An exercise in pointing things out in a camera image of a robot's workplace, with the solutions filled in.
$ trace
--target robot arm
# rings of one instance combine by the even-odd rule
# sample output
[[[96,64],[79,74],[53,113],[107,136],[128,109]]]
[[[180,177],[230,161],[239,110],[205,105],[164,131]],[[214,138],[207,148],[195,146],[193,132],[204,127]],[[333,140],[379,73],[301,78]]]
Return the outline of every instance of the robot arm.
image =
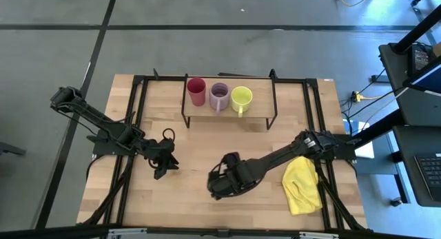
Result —
[[[260,159],[241,160],[237,152],[223,156],[208,174],[207,188],[212,197],[219,200],[244,194],[255,188],[265,177],[267,171],[286,163],[297,156],[304,156],[312,160],[333,158],[332,151],[336,147],[347,147],[347,143],[338,143],[331,132],[303,131],[287,146],[274,151]],[[319,185],[323,185],[329,196],[336,204],[337,209],[351,229],[363,230],[356,219],[343,205],[338,195],[323,173],[320,164],[316,164]]]
[[[149,165],[155,169],[155,179],[164,176],[168,169],[178,169],[179,162],[172,155],[174,138],[166,138],[163,133],[164,138],[159,143],[154,139],[144,139],[145,132],[141,129],[131,126],[130,123],[113,121],[88,105],[81,97],[80,91],[73,87],[60,87],[50,100],[50,107],[55,111],[63,114],[74,112],[100,128],[98,135],[107,135],[107,138],[88,136],[93,143],[105,143],[108,147],[123,150],[125,155],[140,154],[144,159],[148,159]]]

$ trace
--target mug rack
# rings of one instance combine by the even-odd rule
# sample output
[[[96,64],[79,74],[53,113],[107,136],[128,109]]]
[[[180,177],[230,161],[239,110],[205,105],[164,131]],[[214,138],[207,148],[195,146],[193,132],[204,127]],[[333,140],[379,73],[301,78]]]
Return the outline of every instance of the mug rack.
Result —
[[[195,106],[191,102],[191,98],[187,92],[187,82],[192,77],[202,78],[207,85],[205,93],[205,104]],[[184,91],[182,97],[181,114],[187,128],[190,128],[191,117],[220,117],[220,118],[264,118],[266,120],[267,129],[271,128],[277,117],[277,98],[276,98],[276,72],[271,70],[268,77],[250,77],[250,76],[184,76]],[[242,118],[238,118],[238,113],[231,106],[220,111],[217,115],[216,111],[209,105],[209,88],[215,83],[225,83],[232,90],[238,86],[248,87],[253,92],[253,101],[250,108],[243,113]]]

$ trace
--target yellow cloth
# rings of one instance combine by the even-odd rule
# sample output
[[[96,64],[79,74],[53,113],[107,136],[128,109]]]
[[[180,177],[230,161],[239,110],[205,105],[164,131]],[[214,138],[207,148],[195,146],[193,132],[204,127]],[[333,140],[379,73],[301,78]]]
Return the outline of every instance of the yellow cloth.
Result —
[[[318,176],[311,160],[294,159],[283,174],[283,189],[292,215],[308,214],[322,208],[317,190]]]

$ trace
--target wooden table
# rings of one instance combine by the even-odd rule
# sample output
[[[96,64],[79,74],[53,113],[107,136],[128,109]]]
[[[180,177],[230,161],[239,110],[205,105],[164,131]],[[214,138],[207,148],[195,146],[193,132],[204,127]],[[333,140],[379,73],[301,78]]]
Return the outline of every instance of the wooden table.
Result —
[[[105,109],[112,119],[125,116],[133,75],[117,74]],[[326,128],[344,133],[334,81],[318,79]],[[314,124],[318,118],[312,90]],[[134,110],[137,108],[137,92]],[[160,180],[143,157],[135,158],[123,225],[133,227],[191,227],[230,229],[322,230],[321,211],[292,216],[281,184],[287,163],[269,171],[259,186],[235,198],[214,200],[207,191],[207,174],[224,154],[239,152],[242,159],[260,158],[287,143],[308,128],[302,85],[277,83],[278,118],[267,130],[259,118],[194,117],[186,128],[181,115],[182,81],[149,81],[141,129],[147,138],[162,138],[171,127],[176,132],[175,157],[180,169],[168,171]],[[78,222],[89,218],[109,191],[115,156],[104,156],[90,170]],[[342,160],[334,161],[338,194],[347,209],[366,226],[356,175]],[[331,225],[336,227],[334,208],[327,197]],[[111,221],[116,220],[119,196]]]

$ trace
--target black metal rack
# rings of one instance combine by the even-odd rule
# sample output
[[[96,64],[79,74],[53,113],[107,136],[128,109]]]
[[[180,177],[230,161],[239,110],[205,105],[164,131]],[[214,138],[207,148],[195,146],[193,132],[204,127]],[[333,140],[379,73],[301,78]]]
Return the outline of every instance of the black metal rack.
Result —
[[[268,77],[251,77],[251,76],[241,76],[241,75],[220,75],[220,76],[197,76],[197,77],[201,77],[201,78],[217,78],[217,79],[230,79],[232,76],[235,76],[236,78],[239,79],[261,79],[261,80],[271,80],[271,88],[272,88],[272,95],[273,95],[273,104],[274,104],[274,116],[271,120],[271,122],[269,122],[269,119],[266,118],[266,123],[267,123],[267,129],[271,128],[271,126],[273,125],[274,121],[277,118],[277,98],[276,98],[276,85],[275,85],[275,79],[276,79],[276,71],[271,70],[271,72],[269,73]],[[181,114],[182,117],[184,118],[184,122],[185,122],[185,126],[187,126],[187,128],[190,128],[190,119],[191,116],[188,116],[188,118],[186,118],[186,115],[184,113],[185,111],[185,97],[186,97],[186,91],[187,91],[187,80],[188,78],[191,78],[191,76],[189,76],[188,74],[185,74],[184,76],[184,92],[182,95],[182,108],[181,108]]]

